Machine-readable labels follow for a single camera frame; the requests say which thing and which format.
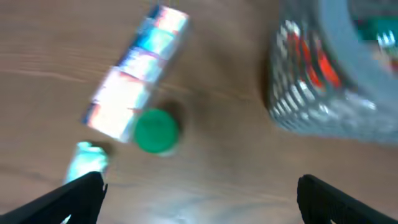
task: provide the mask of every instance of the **green cap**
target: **green cap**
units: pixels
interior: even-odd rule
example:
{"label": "green cap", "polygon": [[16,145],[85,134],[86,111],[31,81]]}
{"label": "green cap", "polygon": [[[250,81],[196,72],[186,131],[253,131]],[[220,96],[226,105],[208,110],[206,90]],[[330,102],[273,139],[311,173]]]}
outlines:
{"label": "green cap", "polygon": [[177,122],[166,111],[147,110],[138,118],[134,140],[144,151],[161,154],[170,151],[178,142]]}

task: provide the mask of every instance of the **gray container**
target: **gray container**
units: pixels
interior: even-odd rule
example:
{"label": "gray container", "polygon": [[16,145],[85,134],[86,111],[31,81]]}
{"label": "gray container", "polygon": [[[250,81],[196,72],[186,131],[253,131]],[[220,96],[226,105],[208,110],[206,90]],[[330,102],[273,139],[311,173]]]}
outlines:
{"label": "gray container", "polygon": [[398,16],[398,1],[286,0],[272,39],[269,112],[300,134],[398,143],[398,80],[355,19]]}

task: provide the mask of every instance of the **wooden table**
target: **wooden table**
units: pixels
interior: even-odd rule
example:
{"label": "wooden table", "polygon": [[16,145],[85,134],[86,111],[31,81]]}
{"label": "wooden table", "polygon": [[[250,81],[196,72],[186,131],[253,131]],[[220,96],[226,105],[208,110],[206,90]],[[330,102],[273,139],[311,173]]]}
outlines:
{"label": "wooden table", "polygon": [[275,127],[257,77],[271,0],[179,0],[192,17],[158,98],[186,109],[179,152],[155,157],[80,124],[88,99],[152,1],[0,0],[0,212],[60,186],[78,141],[114,156],[99,223],[302,223],[311,173],[398,218],[398,151]]}

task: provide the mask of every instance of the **green bottle cap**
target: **green bottle cap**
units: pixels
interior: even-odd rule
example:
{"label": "green bottle cap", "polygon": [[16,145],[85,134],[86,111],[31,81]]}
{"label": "green bottle cap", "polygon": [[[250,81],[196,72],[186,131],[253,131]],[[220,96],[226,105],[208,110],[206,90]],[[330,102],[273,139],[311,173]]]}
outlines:
{"label": "green bottle cap", "polygon": [[177,122],[166,111],[152,109],[137,119],[134,140],[144,151],[161,154],[172,150],[178,142]]}

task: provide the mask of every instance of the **green object in basket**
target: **green object in basket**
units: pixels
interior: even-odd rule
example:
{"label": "green object in basket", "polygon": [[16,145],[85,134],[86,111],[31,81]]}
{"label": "green object in basket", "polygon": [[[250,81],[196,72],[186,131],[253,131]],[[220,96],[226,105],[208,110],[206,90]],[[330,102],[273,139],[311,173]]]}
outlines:
{"label": "green object in basket", "polygon": [[158,109],[145,111],[137,119],[133,133],[133,139],[142,150],[160,155],[171,153],[179,137],[176,120]]}

